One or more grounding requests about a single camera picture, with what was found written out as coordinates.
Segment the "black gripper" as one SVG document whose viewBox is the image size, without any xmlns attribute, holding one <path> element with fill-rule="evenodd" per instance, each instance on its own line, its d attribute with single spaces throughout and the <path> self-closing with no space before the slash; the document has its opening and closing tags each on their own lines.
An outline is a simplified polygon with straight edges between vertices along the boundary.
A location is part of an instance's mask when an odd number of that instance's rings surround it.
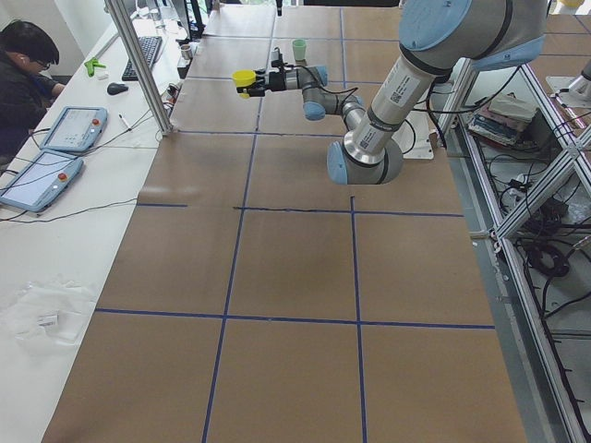
<svg viewBox="0 0 591 443">
<path fill-rule="evenodd" d="M 285 70 L 269 71 L 265 69 L 254 70 L 256 81 L 264 81 L 263 86 L 239 87 L 238 94 L 241 98 L 264 97 L 266 90 L 276 92 L 287 90 L 287 79 Z"/>
</svg>

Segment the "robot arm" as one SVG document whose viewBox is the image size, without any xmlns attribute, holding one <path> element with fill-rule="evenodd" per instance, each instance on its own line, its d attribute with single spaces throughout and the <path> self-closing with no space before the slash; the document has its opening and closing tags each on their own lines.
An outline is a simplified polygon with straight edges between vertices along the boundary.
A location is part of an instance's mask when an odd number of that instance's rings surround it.
<svg viewBox="0 0 591 443">
<path fill-rule="evenodd" d="M 289 66 L 279 50 L 271 71 L 240 70 L 232 79 L 244 98 L 301 90 L 308 120 L 341 116 L 348 131 L 329 146 L 329 177 L 339 185 L 381 185 L 403 166 L 395 133 L 435 81 L 447 78 L 462 58 L 477 71 L 534 60 L 546 20 L 544 1 L 408 1 L 399 24 L 400 55 L 368 108 L 351 91 L 327 90 L 325 67 Z"/>
</svg>

